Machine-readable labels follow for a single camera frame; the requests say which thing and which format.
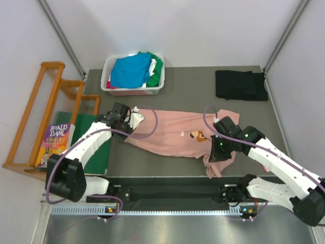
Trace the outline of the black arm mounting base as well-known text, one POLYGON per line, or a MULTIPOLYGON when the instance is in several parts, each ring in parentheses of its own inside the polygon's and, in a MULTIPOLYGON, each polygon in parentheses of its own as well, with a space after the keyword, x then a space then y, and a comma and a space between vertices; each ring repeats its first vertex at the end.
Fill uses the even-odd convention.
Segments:
POLYGON ((239 177, 112 177, 106 194, 86 197, 88 203, 105 202, 108 195, 124 204, 143 199, 208 199, 215 203, 251 202, 239 177))

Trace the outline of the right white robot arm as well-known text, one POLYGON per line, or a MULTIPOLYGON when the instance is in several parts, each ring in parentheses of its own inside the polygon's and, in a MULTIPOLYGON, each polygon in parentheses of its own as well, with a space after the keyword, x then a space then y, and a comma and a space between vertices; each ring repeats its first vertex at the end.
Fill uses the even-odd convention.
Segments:
POLYGON ((300 166, 259 130, 241 129, 230 117, 214 118, 209 127, 213 161, 230 159, 233 152, 243 153, 274 173, 282 182, 273 183, 247 174, 236 184, 243 201, 263 199, 292 211, 303 223, 318 226, 324 218, 324 178, 300 166))

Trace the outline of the pink t shirt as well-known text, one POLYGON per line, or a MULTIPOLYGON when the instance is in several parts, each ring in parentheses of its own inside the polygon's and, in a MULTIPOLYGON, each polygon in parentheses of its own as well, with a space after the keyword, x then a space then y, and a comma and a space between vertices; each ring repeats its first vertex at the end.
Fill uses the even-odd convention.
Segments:
POLYGON ((149 109, 141 109, 144 120, 125 141, 149 152, 171 157, 202 158, 209 178, 221 177, 221 172, 232 164, 232 158, 222 162, 209 163, 211 152, 211 136, 214 133, 208 128, 202 113, 157 110, 158 125, 155 126, 155 115, 149 109))

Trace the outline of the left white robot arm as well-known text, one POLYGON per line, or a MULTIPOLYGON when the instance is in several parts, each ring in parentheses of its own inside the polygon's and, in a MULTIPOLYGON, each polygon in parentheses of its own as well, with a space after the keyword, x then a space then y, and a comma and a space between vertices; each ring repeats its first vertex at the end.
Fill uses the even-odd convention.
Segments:
POLYGON ((50 156, 45 183, 46 201, 49 204, 65 200, 78 202, 83 197, 95 195, 103 201, 111 201, 115 197, 115 189, 109 186, 109 180, 86 176, 84 168, 105 142, 114 136, 124 141, 143 120, 138 107, 130 108, 120 103, 115 103, 107 114, 97 116, 71 147, 50 156))

